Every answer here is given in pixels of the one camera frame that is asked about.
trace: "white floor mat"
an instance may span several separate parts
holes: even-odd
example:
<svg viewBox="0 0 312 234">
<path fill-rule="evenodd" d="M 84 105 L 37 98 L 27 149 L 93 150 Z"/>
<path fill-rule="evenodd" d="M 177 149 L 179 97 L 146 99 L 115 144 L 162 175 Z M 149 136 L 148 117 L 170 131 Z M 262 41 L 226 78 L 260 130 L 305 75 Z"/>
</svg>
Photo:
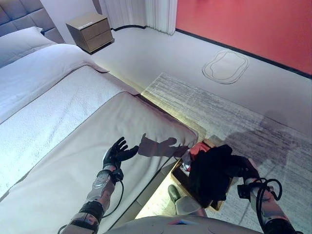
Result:
<svg viewBox="0 0 312 234">
<path fill-rule="evenodd" d="M 203 67 L 203 74 L 218 83 L 232 84 L 241 77 L 249 65 L 245 55 L 231 50 L 223 50 Z"/>
</svg>

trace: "white pillow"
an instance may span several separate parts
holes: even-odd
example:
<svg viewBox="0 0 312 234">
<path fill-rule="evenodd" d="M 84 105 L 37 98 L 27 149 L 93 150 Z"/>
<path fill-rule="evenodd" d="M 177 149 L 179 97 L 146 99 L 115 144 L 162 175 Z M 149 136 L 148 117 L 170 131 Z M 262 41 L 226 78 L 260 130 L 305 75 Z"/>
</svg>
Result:
<svg viewBox="0 0 312 234">
<path fill-rule="evenodd" d="M 0 68 L 44 47 L 54 45 L 41 34 L 42 28 L 31 27 L 0 37 Z"/>
</svg>

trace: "bed frame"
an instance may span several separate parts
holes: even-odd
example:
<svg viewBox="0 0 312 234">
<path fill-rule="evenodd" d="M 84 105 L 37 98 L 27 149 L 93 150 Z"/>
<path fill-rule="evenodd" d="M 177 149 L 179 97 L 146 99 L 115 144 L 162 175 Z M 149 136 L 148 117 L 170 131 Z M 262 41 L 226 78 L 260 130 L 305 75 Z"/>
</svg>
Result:
<svg viewBox="0 0 312 234">
<path fill-rule="evenodd" d="M 32 26 L 42 28 L 48 39 L 64 43 L 40 0 L 0 0 L 0 37 Z"/>
</svg>

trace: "white bed sheet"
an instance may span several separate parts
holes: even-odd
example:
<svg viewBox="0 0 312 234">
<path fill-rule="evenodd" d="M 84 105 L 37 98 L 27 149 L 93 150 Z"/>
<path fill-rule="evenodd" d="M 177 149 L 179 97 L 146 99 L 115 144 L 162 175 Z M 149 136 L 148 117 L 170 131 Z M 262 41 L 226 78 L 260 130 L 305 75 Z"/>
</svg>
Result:
<svg viewBox="0 0 312 234">
<path fill-rule="evenodd" d="M 101 105 L 137 91 L 83 66 L 0 124 L 0 197 Z"/>
<path fill-rule="evenodd" d="M 0 68 L 0 123 L 84 65 L 108 72 L 68 44 L 45 47 Z"/>
</svg>

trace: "nightstand drawer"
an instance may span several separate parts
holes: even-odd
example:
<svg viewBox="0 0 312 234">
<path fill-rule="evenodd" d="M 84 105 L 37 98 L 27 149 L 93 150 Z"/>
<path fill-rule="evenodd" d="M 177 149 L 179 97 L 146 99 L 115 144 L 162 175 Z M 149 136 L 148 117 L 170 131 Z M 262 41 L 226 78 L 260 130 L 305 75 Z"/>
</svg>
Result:
<svg viewBox="0 0 312 234">
<path fill-rule="evenodd" d="M 89 47 L 89 51 L 93 51 L 111 40 L 113 40 L 112 32 L 111 30 L 107 30 L 106 32 L 88 40 L 86 43 Z"/>
<path fill-rule="evenodd" d="M 110 26 L 108 24 L 108 20 L 104 19 L 95 24 L 92 24 L 89 27 L 82 29 L 81 33 L 85 40 L 90 40 L 100 35 L 101 33 L 106 32 L 107 30 L 110 30 Z"/>
</svg>

